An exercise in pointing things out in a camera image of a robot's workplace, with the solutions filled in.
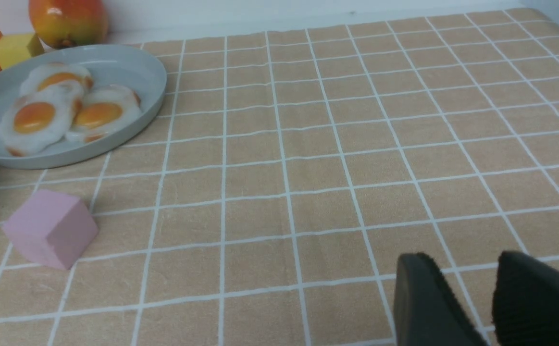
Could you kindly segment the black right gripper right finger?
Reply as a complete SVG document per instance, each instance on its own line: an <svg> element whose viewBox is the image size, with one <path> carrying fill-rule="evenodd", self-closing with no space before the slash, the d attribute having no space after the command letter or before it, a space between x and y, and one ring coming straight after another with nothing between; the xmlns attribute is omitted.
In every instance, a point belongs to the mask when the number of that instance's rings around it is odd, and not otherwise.
<svg viewBox="0 0 559 346"><path fill-rule="evenodd" d="M559 271L504 250L497 259L492 319L502 346L559 346Z"/></svg>

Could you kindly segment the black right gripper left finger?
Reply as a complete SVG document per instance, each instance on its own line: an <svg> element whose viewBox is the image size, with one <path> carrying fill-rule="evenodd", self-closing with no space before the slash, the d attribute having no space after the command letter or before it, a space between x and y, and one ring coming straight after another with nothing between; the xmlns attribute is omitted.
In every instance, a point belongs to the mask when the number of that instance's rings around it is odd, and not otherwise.
<svg viewBox="0 0 559 346"><path fill-rule="evenodd" d="M485 346L433 258L397 260L393 318L398 346Z"/></svg>

